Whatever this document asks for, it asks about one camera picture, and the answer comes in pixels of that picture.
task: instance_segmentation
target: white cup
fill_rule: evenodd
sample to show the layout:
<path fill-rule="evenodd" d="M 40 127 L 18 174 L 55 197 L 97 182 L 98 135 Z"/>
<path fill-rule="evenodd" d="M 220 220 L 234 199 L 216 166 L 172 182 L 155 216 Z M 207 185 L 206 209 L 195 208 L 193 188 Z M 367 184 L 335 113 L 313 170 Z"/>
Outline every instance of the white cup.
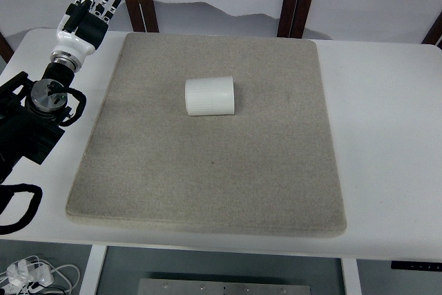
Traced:
<path fill-rule="evenodd" d="M 188 79 L 185 95 L 189 115 L 235 114 L 232 76 Z"/>

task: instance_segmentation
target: robotic hand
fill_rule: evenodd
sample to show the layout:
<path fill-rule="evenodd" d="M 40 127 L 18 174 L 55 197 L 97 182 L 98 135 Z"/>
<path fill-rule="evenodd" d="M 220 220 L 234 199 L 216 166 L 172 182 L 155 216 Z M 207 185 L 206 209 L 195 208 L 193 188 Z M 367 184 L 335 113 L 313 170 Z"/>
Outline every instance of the robotic hand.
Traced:
<path fill-rule="evenodd" d="M 70 126 L 81 117 L 86 96 L 70 84 L 85 58 L 103 42 L 108 23 L 121 0 L 114 0 L 107 6 L 108 2 L 101 0 L 96 4 L 95 0 L 75 0 L 58 26 L 58 44 L 50 55 L 51 62 L 43 77 L 33 82 L 27 73 L 21 72 L 0 86 L 0 184 L 22 157 L 41 164 L 64 134 L 60 126 Z M 67 106 L 68 95 L 79 102 L 73 116 L 70 115 L 72 108 Z M 37 188 L 39 190 L 34 190 L 29 184 L 0 186 L 0 213 L 18 191 L 31 191 L 35 198 L 39 197 L 38 202 L 33 202 L 36 213 L 41 199 L 41 189 Z M 23 218 L 29 223 L 33 215 L 26 214 L 28 216 Z M 9 226 L 0 226 L 0 234 L 18 230 L 15 226 L 2 231 L 2 227 Z"/>

